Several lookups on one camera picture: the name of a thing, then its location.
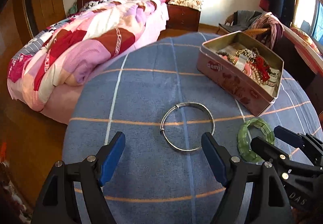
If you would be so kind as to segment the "red knotted tassel coin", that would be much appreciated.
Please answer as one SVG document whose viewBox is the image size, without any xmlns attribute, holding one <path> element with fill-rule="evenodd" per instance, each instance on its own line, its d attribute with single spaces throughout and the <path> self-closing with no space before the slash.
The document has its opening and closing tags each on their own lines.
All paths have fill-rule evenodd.
<svg viewBox="0 0 323 224">
<path fill-rule="evenodd" d="M 254 60 L 254 66 L 258 70 L 260 78 L 263 82 L 267 82 L 270 78 L 269 73 L 271 72 L 269 64 L 265 61 L 262 56 L 256 56 Z"/>
</svg>

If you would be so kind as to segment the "pink jade bangle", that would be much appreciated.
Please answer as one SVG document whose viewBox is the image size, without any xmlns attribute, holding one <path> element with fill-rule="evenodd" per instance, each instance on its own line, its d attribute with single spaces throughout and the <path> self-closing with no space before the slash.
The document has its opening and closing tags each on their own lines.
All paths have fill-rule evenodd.
<svg viewBox="0 0 323 224">
<path fill-rule="evenodd" d="M 232 54 L 221 54 L 220 55 L 224 60 L 227 60 L 228 62 L 230 62 L 231 64 L 233 64 L 233 66 L 235 66 L 238 57 L 237 56 L 233 56 Z M 248 63 L 246 63 L 245 65 L 245 69 L 242 71 L 244 74 L 246 74 L 247 76 L 251 76 L 251 67 Z"/>
</svg>

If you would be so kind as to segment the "brown wooden bead mala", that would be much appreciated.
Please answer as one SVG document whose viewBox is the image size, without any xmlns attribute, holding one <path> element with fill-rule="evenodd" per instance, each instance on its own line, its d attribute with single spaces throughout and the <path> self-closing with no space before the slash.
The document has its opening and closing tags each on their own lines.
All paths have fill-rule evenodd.
<svg viewBox="0 0 323 224">
<path fill-rule="evenodd" d="M 260 53 L 259 53 L 259 51 L 258 51 L 258 48 L 253 47 L 253 48 L 251 49 L 251 51 L 252 51 L 252 58 L 253 58 L 253 59 L 256 59 L 256 58 L 261 57 L 261 55 L 260 55 Z"/>
</svg>

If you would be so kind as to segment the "silver mesh band watch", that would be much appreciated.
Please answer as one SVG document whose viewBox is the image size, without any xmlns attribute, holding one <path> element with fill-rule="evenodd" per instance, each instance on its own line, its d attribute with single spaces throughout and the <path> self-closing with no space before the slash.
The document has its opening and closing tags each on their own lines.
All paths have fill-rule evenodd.
<svg viewBox="0 0 323 224">
<path fill-rule="evenodd" d="M 235 64 L 235 67 L 238 68 L 240 71 L 243 71 L 245 69 L 245 65 L 247 63 L 247 60 L 248 60 L 248 58 L 245 55 L 240 54 L 238 57 L 238 60 Z"/>
</svg>

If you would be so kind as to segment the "pink metal tin box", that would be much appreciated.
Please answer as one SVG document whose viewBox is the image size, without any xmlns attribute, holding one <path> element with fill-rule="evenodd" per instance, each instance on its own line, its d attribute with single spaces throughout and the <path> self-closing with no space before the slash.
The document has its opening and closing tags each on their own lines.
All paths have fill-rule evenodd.
<svg viewBox="0 0 323 224">
<path fill-rule="evenodd" d="M 269 80 L 263 82 L 252 58 L 253 47 L 269 64 Z M 221 54 L 245 55 L 251 67 L 251 76 L 224 60 Z M 277 100 L 284 70 L 283 60 L 265 45 L 237 31 L 202 43 L 197 69 L 239 101 L 251 114 L 262 115 Z"/>
</svg>

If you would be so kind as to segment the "pink bed mattress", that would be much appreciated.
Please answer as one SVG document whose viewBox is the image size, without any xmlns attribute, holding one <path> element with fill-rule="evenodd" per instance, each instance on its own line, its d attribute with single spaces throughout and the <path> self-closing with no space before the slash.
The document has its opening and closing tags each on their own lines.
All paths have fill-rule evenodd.
<svg viewBox="0 0 323 224">
<path fill-rule="evenodd" d="M 166 21 L 168 20 L 168 7 L 165 3 L 163 3 L 157 9 L 157 11 L 155 11 L 147 18 L 146 29 L 143 32 L 142 36 L 138 39 L 138 41 L 136 41 L 134 45 L 131 45 L 123 53 L 106 61 L 103 64 L 98 65 L 88 76 L 86 81 L 89 81 L 92 78 L 98 76 L 105 68 L 112 65 L 116 60 L 124 57 L 131 52 L 134 52 L 137 49 L 156 42 L 161 31 L 166 29 Z M 62 124 L 68 124 L 69 119 L 71 118 L 77 104 L 78 98 L 81 95 L 83 87 L 83 85 L 69 86 L 67 84 L 57 86 L 53 90 L 44 109 L 41 111 L 41 114 Z M 7 88 L 12 99 L 24 102 L 21 90 L 21 80 L 18 80 L 14 83 L 10 79 L 8 79 Z"/>
</svg>

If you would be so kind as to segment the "wicker chair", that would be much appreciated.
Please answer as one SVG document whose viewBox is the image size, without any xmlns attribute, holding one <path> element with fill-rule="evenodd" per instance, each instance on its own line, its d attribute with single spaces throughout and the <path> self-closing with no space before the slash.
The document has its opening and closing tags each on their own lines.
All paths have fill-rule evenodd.
<svg viewBox="0 0 323 224">
<path fill-rule="evenodd" d="M 223 24 L 218 24 L 218 34 L 228 34 L 241 31 L 251 37 L 257 37 L 268 34 L 269 27 L 251 28 L 251 25 L 257 20 L 262 13 L 258 11 L 238 10 L 229 15 Z"/>
</svg>

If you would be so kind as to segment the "blue plaid tablecloth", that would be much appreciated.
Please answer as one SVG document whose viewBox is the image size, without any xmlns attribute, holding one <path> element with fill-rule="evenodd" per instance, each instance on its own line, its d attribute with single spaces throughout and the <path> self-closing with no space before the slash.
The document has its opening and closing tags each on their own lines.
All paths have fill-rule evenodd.
<svg viewBox="0 0 323 224">
<path fill-rule="evenodd" d="M 224 194 L 204 153 L 173 149 L 160 133 L 165 113 L 178 103 L 205 105 L 215 139 L 238 155 L 237 134 L 251 113 L 198 72 L 199 49 L 211 34 L 165 38 L 138 49 L 87 82 L 68 124 L 63 159 L 94 155 L 116 132 L 126 136 L 116 170 L 103 189 L 117 223 L 209 223 Z M 200 144 L 211 130 L 208 114 L 193 107 L 173 111 L 168 139 L 180 148 Z"/>
</svg>

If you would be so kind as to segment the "mauve scarf on chair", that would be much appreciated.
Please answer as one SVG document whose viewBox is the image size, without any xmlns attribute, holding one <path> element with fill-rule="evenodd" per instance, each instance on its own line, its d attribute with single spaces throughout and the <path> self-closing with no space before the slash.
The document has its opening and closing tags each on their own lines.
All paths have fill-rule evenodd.
<svg viewBox="0 0 323 224">
<path fill-rule="evenodd" d="M 267 47 L 271 50 L 275 46 L 275 44 L 282 38 L 284 33 L 283 24 L 279 21 L 279 19 L 274 16 L 271 12 L 262 14 L 258 17 L 249 27 L 250 29 L 263 29 L 269 28 L 270 36 L 267 39 L 266 43 Z"/>
</svg>

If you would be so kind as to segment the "grey clothes on chair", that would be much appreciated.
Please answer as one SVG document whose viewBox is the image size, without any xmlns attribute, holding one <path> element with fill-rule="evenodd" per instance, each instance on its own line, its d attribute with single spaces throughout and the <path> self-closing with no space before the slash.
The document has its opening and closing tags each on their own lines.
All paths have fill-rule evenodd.
<svg viewBox="0 0 323 224">
<path fill-rule="evenodd" d="M 224 24 L 218 26 L 227 32 L 245 31 L 262 15 L 258 11 L 238 10 L 229 15 Z"/>
</svg>

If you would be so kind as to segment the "patchwork pink quilt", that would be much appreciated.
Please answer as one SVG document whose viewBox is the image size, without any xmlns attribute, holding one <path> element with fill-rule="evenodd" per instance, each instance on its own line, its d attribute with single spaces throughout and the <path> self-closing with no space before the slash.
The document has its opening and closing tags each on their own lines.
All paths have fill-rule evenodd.
<svg viewBox="0 0 323 224">
<path fill-rule="evenodd" d="M 42 111 L 57 86 L 80 86 L 93 70 L 132 47 L 163 15 L 160 0 L 103 0 L 53 24 L 11 59 L 7 88 L 12 99 Z"/>
</svg>

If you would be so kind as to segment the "wooden nightstand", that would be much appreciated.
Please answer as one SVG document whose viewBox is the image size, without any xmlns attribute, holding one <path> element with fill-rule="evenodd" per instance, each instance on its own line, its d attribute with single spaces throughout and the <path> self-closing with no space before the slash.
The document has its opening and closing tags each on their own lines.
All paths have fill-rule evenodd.
<svg viewBox="0 0 323 224">
<path fill-rule="evenodd" d="M 200 11 L 190 7 L 168 4 L 169 20 L 167 29 L 197 32 L 200 21 Z"/>
</svg>

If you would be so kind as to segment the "floral cloth on nightstand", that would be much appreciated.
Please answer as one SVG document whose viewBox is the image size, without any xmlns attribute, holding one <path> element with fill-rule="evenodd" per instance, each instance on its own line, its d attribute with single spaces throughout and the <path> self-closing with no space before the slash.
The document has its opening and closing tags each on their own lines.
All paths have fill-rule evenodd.
<svg viewBox="0 0 323 224">
<path fill-rule="evenodd" d="M 189 7 L 197 11 L 201 11 L 202 8 L 202 0 L 170 0 L 168 4 Z"/>
</svg>

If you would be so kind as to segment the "window with grey frame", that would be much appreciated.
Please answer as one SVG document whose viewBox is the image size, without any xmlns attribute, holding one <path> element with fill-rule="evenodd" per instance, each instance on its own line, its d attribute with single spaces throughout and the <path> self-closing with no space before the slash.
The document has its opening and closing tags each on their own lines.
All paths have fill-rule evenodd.
<svg viewBox="0 0 323 224">
<path fill-rule="evenodd" d="M 319 0 L 296 0 L 292 25 L 322 45 L 322 3 Z"/>
</svg>

